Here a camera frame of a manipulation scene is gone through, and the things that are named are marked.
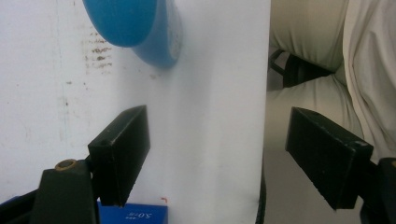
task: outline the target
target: white surface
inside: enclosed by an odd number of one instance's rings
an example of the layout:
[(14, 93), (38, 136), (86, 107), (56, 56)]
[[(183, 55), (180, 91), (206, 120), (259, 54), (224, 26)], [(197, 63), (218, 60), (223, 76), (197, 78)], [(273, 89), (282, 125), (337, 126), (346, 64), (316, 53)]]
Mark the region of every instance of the white surface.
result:
[(254, 223), (269, 0), (176, 3), (181, 56), (159, 71), (105, 43), (80, 1), (0, 2), (0, 202), (148, 105), (151, 151), (130, 201), (166, 198), (169, 223)]

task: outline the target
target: blue box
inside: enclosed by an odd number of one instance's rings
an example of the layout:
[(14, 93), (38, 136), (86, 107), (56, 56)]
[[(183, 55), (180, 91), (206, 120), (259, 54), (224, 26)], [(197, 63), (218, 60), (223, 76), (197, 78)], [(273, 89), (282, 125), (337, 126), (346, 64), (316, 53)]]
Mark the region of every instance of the blue box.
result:
[(99, 206), (102, 224), (167, 224), (168, 208), (160, 205), (127, 203), (123, 208)]

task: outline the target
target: person's leg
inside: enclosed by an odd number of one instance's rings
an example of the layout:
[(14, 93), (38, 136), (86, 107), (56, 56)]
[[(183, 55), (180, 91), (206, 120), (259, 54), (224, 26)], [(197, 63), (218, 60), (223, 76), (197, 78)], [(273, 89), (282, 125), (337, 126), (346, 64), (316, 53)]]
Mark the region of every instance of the person's leg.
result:
[[(344, 72), (344, 68), (340, 68), (339, 72)], [(361, 124), (346, 86), (335, 76), (328, 76), (281, 91), (267, 92), (264, 130), (266, 150), (285, 150), (292, 106), (317, 111), (362, 138)]]
[(343, 61), (347, 0), (271, 1), (270, 45), (336, 71)]

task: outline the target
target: metal screw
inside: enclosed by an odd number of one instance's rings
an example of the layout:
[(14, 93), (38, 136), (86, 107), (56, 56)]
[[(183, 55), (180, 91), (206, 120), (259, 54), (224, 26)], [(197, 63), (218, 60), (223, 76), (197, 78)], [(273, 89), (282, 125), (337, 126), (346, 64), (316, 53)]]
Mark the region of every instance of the metal screw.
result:
[(72, 168), (73, 166), (75, 166), (77, 163), (76, 160), (65, 160), (65, 161), (61, 161), (58, 164), (56, 164), (55, 166), (55, 170), (57, 171), (64, 171), (67, 169)]

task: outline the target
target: white cloth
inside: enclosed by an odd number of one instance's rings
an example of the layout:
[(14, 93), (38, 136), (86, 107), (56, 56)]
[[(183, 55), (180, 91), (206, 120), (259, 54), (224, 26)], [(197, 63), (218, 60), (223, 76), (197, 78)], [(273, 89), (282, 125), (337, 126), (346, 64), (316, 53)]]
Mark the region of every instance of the white cloth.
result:
[(350, 0), (344, 31), (346, 83), (374, 158), (396, 156), (396, 2)]
[(395, 24), (392, 0), (274, 0), (270, 44), (337, 72), (267, 94), (266, 149), (284, 148), (290, 108), (300, 106), (364, 137), (373, 161), (395, 157)]

